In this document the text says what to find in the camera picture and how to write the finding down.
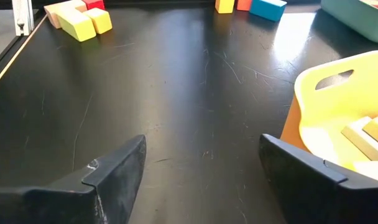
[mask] teal container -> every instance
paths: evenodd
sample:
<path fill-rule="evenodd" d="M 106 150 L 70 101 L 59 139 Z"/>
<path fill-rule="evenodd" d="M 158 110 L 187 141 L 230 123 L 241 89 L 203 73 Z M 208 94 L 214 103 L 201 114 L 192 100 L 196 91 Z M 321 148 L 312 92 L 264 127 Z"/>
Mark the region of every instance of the teal container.
<path fill-rule="evenodd" d="M 321 8 L 367 39 L 378 43 L 378 9 L 360 0 L 321 0 Z"/>

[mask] orange block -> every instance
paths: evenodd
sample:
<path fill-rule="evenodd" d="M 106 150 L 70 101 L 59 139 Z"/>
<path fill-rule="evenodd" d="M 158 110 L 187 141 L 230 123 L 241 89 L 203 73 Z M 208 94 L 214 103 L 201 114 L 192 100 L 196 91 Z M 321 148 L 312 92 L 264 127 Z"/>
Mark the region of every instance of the orange block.
<path fill-rule="evenodd" d="M 237 9 L 242 11 L 250 11 L 252 0 L 238 0 Z"/>

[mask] beige block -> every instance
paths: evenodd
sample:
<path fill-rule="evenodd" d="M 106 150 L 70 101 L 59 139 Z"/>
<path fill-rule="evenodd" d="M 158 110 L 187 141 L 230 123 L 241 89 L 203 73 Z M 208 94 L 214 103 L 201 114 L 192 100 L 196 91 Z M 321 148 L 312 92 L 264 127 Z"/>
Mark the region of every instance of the beige block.
<path fill-rule="evenodd" d="M 58 20 L 58 16 L 57 16 L 57 11 L 61 7 L 75 8 L 79 10 L 80 12 L 85 12 L 87 10 L 87 6 L 82 0 L 70 0 L 70 1 L 65 1 L 65 2 L 60 2 L 60 3 L 44 6 L 45 12 L 47 13 L 47 17 L 49 18 L 51 24 L 57 29 L 61 28 L 59 20 Z"/>

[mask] yellow bin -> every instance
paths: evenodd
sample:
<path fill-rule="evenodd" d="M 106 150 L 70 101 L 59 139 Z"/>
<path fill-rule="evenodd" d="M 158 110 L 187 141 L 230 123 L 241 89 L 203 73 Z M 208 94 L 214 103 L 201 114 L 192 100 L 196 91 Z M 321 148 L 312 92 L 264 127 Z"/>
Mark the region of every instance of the yellow bin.
<path fill-rule="evenodd" d="M 354 71 L 346 82 L 315 89 L 322 79 L 348 70 Z M 369 161 L 341 131 L 378 116 L 378 50 L 305 70 L 294 92 L 282 140 L 349 169 L 355 161 Z"/>

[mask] container handle hole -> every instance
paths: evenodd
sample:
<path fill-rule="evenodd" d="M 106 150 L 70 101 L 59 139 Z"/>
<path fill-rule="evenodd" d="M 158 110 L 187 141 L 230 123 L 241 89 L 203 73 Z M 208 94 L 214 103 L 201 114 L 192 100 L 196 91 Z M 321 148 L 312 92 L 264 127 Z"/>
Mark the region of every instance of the container handle hole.
<path fill-rule="evenodd" d="M 324 78 L 318 82 L 316 85 L 315 90 L 322 90 L 324 88 L 327 88 L 329 86 L 335 86 L 335 85 L 340 85 L 348 81 L 348 78 L 353 74 L 353 69 L 341 72 L 339 74 L 335 74 L 332 76 L 329 76 L 327 78 Z"/>

